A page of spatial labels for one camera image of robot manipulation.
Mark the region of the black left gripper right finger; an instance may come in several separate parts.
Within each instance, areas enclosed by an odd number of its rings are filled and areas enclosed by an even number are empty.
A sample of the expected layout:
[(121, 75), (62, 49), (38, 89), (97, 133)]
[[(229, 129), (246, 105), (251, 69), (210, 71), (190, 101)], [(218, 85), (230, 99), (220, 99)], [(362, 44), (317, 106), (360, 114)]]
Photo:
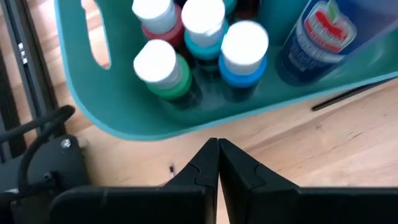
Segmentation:
[(398, 224), (398, 187), (301, 187), (220, 139), (231, 224)]

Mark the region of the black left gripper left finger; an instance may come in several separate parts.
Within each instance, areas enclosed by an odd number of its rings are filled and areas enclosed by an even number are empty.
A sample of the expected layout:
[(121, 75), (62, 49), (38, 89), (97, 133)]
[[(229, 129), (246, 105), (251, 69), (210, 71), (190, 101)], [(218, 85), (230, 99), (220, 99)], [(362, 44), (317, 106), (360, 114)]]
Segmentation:
[(50, 224), (215, 224), (220, 145), (210, 138), (157, 187), (77, 187), (57, 196)]

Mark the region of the teal plastic bin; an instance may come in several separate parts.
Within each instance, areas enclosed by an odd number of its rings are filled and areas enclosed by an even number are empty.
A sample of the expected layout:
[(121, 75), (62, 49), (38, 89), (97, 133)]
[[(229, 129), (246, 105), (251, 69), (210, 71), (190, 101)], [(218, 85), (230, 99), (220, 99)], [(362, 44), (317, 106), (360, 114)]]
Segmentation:
[(193, 70), (202, 99), (182, 110), (155, 96), (134, 72), (133, 60), (147, 42), (133, 0), (96, 0), (110, 66), (94, 58), (81, 0), (54, 0), (60, 50), (70, 93), (97, 127), (127, 140), (155, 141), (234, 121), (293, 103), (398, 77), (398, 28), (360, 49), (316, 83), (290, 86), (275, 68), (280, 47), (267, 51), (267, 68), (252, 97), (235, 103), (224, 97), (224, 82), (208, 83)]

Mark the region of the green paint bottle white cap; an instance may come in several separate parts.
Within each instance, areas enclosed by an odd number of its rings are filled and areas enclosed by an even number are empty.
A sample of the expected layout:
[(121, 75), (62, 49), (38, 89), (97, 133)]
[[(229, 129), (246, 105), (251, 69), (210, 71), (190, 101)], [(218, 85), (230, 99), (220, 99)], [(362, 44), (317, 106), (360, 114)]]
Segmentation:
[(189, 110), (201, 103), (201, 89), (189, 64), (170, 43), (147, 41), (135, 56), (133, 68), (153, 94), (174, 107)]

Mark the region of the large purple paint bottle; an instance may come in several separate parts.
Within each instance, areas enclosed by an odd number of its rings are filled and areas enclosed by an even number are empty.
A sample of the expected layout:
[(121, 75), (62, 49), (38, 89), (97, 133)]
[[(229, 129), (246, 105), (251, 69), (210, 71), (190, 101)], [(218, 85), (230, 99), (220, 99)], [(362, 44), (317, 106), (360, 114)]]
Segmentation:
[(309, 85), (398, 27), (398, 0), (309, 0), (276, 67), (293, 86)]

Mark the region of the teal paint bottle white cap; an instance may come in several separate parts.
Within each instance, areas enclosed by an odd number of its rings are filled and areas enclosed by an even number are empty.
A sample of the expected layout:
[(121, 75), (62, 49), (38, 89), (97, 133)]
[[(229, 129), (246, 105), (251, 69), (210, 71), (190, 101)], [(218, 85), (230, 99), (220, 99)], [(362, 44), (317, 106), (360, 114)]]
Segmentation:
[(235, 22), (221, 43), (218, 65), (229, 101), (242, 102), (254, 94), (267, 68), (269, 36), (260, 23)]
[(185, 44), (199, 69), (218, 75), (221, 44), (228, 30), (223, 0), (188, 0), (181, 16)]

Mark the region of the brown paint bottle white cap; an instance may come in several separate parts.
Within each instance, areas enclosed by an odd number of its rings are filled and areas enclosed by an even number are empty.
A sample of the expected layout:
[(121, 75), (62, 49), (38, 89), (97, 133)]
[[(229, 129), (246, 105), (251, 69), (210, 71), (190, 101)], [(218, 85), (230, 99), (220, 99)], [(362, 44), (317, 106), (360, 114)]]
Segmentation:
[(164, 40), (175, 49), (183, 46), (182, 8), (173, 0), (133, 0), (131, 9), (147, 39)]

